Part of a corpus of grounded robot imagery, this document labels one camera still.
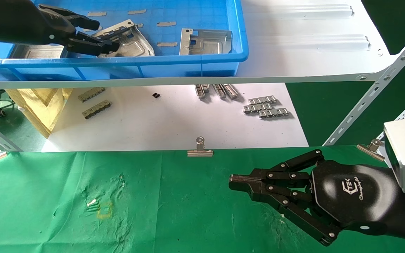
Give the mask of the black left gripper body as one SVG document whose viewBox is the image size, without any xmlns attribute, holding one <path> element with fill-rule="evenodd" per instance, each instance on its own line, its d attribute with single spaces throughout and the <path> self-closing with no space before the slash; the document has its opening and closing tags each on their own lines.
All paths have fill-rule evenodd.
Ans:
<svg viewBox="0 0 405 253">
<path fill-rule="evenodd" d="M 0 42 L 66 45 L 77 30 L 77 13 L 30 0 L 0 0 Z"/>
</svg>

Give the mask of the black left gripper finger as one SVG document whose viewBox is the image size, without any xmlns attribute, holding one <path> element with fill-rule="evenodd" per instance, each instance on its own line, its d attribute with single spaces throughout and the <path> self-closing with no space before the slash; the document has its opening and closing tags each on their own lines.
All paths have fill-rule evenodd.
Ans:
<svg viewBox="0 0 405 253">
<path fill-rule="evenodd" d="M 66 49 L 69 52 L 81 53 L 88 56 L 99 56 L 100 54 L 108 54 L 116 52 L 120 44 L 110 39 L 100 39 L 92 37 L 83 32 L 77 32 L 76 35 L 70 37 L 66 42 Z"/>
<path fill-rule="evenodd" d="M 58 18 L 59 20 L 63 20 L 65 21 L 66 24 L 71 24 L 74 27 L 97 30 L 100 26 L 99 21 L 90 19 L 87 16 L 77 14 L 65 8 L 39 4 L 39 10 L 42 11 L 43 13 L 51 14 L 52 17 Z"/>
</svg>

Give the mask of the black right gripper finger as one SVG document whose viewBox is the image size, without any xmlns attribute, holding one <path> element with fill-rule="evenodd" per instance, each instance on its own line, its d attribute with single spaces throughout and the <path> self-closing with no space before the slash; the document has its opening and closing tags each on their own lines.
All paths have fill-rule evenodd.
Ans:
<svg viewBox="0 0 405 253">
<path fill-rule="evenodd" d="M 305 186 L 310 180 L 310 173 L 303 170 L 324 162 L 320 149 L 293 157 L 270 169 L 254 168 L 248 175 L 232 174 L 229 186 L 246 186 L 252 183 L 265 183 L 275 186 Z"/>
<path fill-rule="evenodd" d="M 229 183 L 229 188 L 248 193 L 254 202 L 270 205 L 323 246 L 330 246 L 338 238 L 339 227 L 307 211 L 314 208 L 312 194 L 266 183 Z"/>
</svg>

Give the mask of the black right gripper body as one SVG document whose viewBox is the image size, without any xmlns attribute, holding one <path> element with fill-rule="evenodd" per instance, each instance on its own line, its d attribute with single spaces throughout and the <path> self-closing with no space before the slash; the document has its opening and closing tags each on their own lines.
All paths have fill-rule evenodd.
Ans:
<svg viewBox="0 0 405 253">
<path fill-rule="evenodd" d="M 313 169 L 311 185 L 316 204 L 340 229 L 389 233 L 387 215 L 400 192 L 389 168 L 325 161 Z"/>
</svg>

